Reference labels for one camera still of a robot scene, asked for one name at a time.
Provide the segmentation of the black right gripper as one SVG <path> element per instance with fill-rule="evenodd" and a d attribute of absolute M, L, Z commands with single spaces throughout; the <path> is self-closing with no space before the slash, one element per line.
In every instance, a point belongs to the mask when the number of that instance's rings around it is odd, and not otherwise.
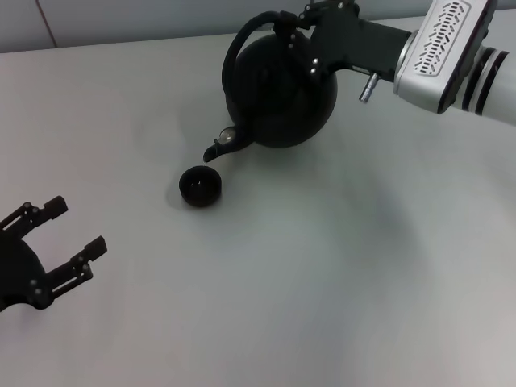
<path fill-rule="evenodd" d="M 314 27 L 311 37 L 303 32 Z M 360 17 L 353 1 L 311 1 L 303 12 L 273 12 L 273 31 L 291 77 L 327 77 L 342 69 L 394 82 L 411 33 Z"/>

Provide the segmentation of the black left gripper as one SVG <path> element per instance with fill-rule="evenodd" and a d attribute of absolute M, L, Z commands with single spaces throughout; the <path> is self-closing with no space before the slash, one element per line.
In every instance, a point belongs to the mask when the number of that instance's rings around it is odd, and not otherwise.
<path fill-rule="evenodd" d="M 38 256 L 21 240 L 67 210 L 65 199 L 57 196 L 42 208 L 24 202 L 1 221 L 1 311 L 17 304 L 46 309 L 53 299 L 93 278 L 90 264 L 107 252 L 102 236 L 47 274 Z"/>

